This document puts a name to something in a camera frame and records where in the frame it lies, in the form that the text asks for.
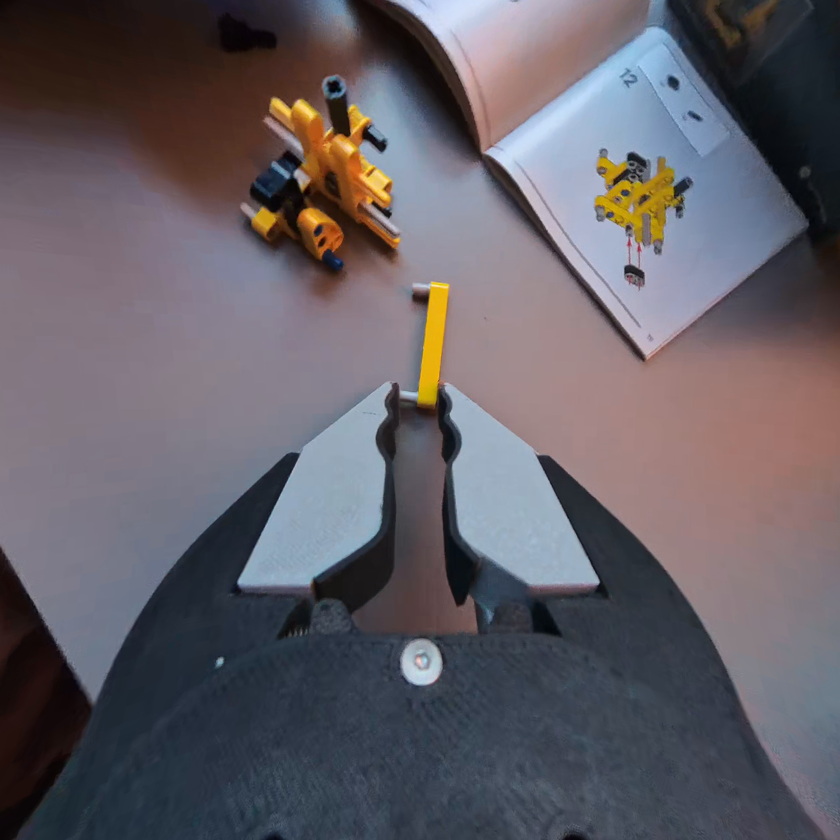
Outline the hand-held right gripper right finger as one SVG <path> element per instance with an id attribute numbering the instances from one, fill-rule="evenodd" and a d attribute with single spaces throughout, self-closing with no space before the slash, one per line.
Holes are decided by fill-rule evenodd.
<path id="1" fill-rule="evenodd" d="M 446 574 L 478 627 L 499 606 L 595 593 L 601 581 L 539 453 L 452 384 L 438 390 Z"/>

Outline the open lego instruction booklet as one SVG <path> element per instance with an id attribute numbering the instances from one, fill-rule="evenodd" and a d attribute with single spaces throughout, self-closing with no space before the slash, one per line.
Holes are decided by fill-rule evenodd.
<path id="1" fill-rule="evenodd" d="M 649 359 L 805 231 L 663 2 L 385 1 L 481 158 Z"/>

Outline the yellow lego assembly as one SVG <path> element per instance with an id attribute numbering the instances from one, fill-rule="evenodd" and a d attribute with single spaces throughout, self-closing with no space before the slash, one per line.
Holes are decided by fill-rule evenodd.
<path id="1" fill-rule="evenodd" d="M 325 77 L 322 95 L 328 127 L 320 111 L 305 99 L 292 104 L 270 100 L 264 124 L 282 143 L 283 152 L 252 181 L 248 190 L 252 203 L 242 203 L 240 210 L 250 229 L 269 245 L 288 238 L 339 272 L 343 230 L 315 204 L 316 198 L 335 205 L 390 249 L 398 248 L 402 234 L 392 222 L 393 181 L 362 152 L 363 144 L 384 152 L 386 137 L 350 103 L 341 76 Z"/>

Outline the black lego set box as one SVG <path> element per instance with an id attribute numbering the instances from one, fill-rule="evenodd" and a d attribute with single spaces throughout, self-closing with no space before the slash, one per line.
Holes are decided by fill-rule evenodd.
<path id="1" fill-rule="evenodd" d="M 839 2 L 668 2 L 816 241 L 838 244 Z"/>

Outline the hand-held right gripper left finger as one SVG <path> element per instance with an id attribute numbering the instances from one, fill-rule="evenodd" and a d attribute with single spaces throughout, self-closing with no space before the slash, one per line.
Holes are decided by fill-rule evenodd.
<path id="1" fill-rule="evenodd" d="M 247 595 L 341 602 L 355 613 L 395 564 L 400 388 L 385 382 L 305 444 L 245 567 Z"/>

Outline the yellow lego beam with pin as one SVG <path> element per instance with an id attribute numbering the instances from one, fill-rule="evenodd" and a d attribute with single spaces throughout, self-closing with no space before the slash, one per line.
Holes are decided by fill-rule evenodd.
<path id="1" fill-rule="evenodd" d="M 414 283 L 412 294 L 413 299 L 425 301 L 427 304 L 421 370 L 416 390 L 401 391 L 400 399 L 403 404 L 432 412 L 437 406 L 438 387 L 441 382 L 449 285 L 437 281 Z"/>

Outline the small black lego piece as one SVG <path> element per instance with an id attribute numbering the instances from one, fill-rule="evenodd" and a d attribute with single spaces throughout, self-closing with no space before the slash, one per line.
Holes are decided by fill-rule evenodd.
<path id="1" fill-rule="evenodd" d="M 236 18 L 230 13 L 224 13 L 217 17 L 217 36 L 220 48 L 227 53 L 277 48 L 277 35 L 275 33 L 250 26 L 246 21 Z"/>

